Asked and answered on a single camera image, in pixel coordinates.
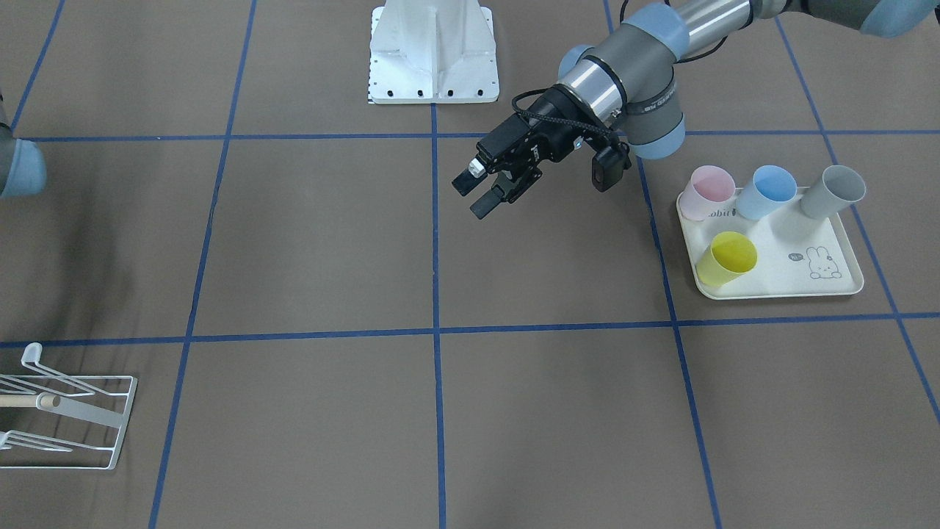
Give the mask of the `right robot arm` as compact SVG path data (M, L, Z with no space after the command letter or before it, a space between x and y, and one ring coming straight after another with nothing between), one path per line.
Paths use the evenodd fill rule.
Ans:
M37 195L46 183L43 153L36 142L14 137L1 95L1 198Z

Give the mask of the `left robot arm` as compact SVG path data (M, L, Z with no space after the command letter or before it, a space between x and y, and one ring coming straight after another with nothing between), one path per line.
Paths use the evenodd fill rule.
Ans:
M936 1L688 1L646 4L598 45L575 48L551 87L531 90L529 107L477 142L477 153L452 181L468 195L496 181L471 205L478 218L512 204L541 177L544 161L560 163L585 142L594 151L591 181L604 193L631 155L662 159L686 134L675 64L715 51L732 33L758 20L796 12L862 34L893 39L938 12Z

